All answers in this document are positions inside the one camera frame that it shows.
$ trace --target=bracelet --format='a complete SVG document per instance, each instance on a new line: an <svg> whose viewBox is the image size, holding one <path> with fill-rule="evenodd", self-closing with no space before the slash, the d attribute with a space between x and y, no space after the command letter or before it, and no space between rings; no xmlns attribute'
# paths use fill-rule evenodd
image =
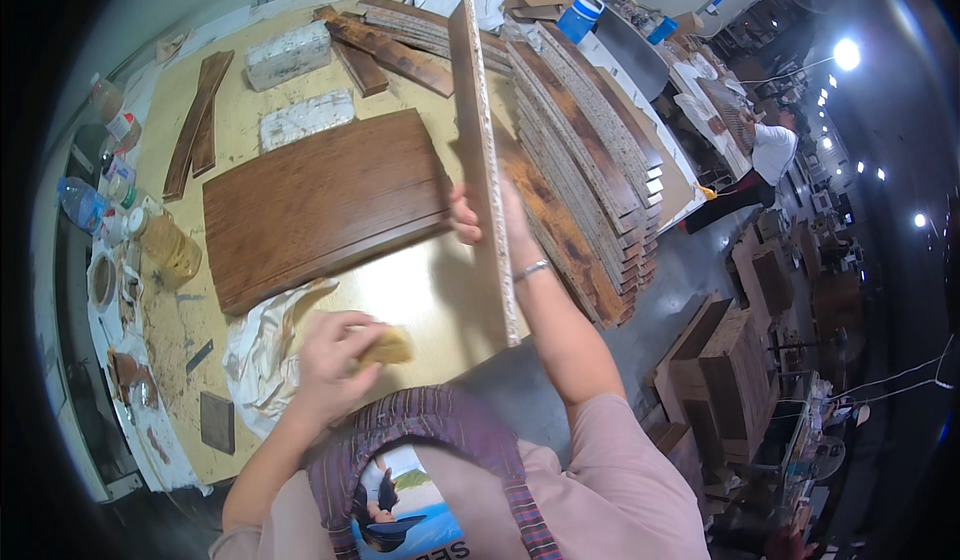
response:
<svg viewBox="0 0 960 560"><path fill-rule="evenodd" d="M523 280L524 278L527 278L530 275L534 274L534 272L536 272L537 270L542 270L544 268L548 268L549 266L550 266L550 262L548 260L546 259L537 260L530 266L527 266L526 268L524 268L523 272L521 272L520 274L513 275L513 282Z"/></svg>

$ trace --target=blue cooler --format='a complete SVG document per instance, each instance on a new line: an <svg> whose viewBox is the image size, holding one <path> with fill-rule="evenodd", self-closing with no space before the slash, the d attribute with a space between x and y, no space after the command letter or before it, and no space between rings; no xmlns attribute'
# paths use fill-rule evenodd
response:
<svg viewBox="0 0 960 560"><path fill-rule="evenodd" d="M573 5L557 20L557 28L576 45L594 27L606 6L600 0L574 0Z"/></svg>

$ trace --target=styrofoam block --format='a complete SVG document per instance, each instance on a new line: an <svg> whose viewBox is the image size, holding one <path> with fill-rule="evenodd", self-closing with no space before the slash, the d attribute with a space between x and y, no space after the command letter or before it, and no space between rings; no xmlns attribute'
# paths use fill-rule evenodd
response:
<svg viewBox="0 0 960 560"><path fill-rule="evenodd" d="M353 122L356 117L354 100L346 89L311 97L260 120L260 153L266 154L311 134Z"/></svg>
<svg viewBox="0 0 960 560"><path fill-rule="evenodd" d="M313 22L248 47L243 59L246 77L257 92L326 66L330 63L327 23Z"/></svg>

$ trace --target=pink shirt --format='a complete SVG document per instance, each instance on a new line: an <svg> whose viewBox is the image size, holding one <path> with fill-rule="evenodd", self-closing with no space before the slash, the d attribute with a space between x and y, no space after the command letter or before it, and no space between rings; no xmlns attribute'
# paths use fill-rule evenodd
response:
<svg viewBox="0 0 960 560"><path fill-rule="evenodd" d="M710 557L696 496L623 398L583 404L571 439L566 471L549 447L519 442L527 485L567 560ZM529 558L496 476L439 447L414 449L462 530L462 542L433 557ZM334 560L306 473L280 489L262 528L224 533L210 557Z"/></svg>

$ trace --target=printed photo on apron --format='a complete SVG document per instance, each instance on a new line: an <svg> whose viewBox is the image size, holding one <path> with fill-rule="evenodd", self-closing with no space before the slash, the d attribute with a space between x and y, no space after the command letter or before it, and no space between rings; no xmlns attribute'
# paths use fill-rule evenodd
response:
<svg viewBox="0 0 960 560"><path fill-rule="evenodd" d="M363 560L461 559L463 531L413 446L376 455L353 492L352 529Z"/></svg>

